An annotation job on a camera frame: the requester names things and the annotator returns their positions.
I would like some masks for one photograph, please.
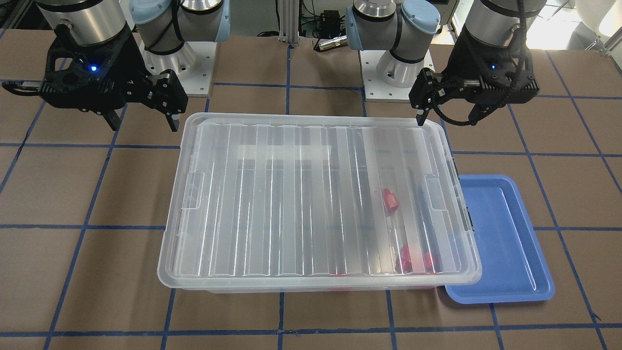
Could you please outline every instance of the white mounting plate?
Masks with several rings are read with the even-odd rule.
[[[200,64],[195,64],[191,69],[177,74],[182,83],[183,90],[190,97],[208,97],[210,94],[211,76],[214,73],[216,62],[216,43],[207,41],[190,41],[190,47],[197,53]],[[145,44],[141,42],[141,52]]]
[[[361,55],[361,73],[365,86],[365,100],[376,102],[409,102],[411,88],[397,88],[385,83],[376,71],[376,66],[385,50],[364,50]],[[424,67],[434,70],[430,50],[425,53]]]

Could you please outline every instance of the plastic lid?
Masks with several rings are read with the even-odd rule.
[[[198,113],[158,275],[220,292],[474,283],[473,231],[438,124]]]

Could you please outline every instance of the metal frame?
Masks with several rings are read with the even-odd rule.
[[[410,103],[408,93],[411,88],[398,88],[385,83],[378,72],[376,66],[385,50],[364,50],[361,54],[361,73],[363,74],[363,84],[365,87],[365,100],[373,102],[406,102]],[[434,69],[430,51],[425,54],[424,67]]]
[[[190,47],[199,56],[199,61],[195,66],[177,75],[182,83],[183,90],[189,97],[208,97],[210,95],[211,77],[214,73],[214,63],[216,62],[215,42],[189,41]],[[141,42],[141,52],[144,51],[145,43]]]
[[[278,0],[279,41],[298,45],[299,0]]]

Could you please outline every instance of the transparent storage box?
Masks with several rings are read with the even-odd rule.
[[[158,276],[214,293],[474,283],[473,229],[441,127],[197,113]]]

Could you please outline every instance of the red object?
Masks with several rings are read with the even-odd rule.
[[[391,192],[390,189],[383,189],[383,199],[384,206],[387,208],[387,211],[389,213],[392,213],[397,210],[397,208],[399,208],[399,202],[397,201],[397,197],[393,192]]]
[[[424,255],[425,271],[427,273],[434,273],[434,265],[437,264],[436,257],[430,252]]]
[[[396,267],[396,270],[402,273],[412,272],[411,251],[408,249],[408,245],[406,244],[402,247],[399,266]]]

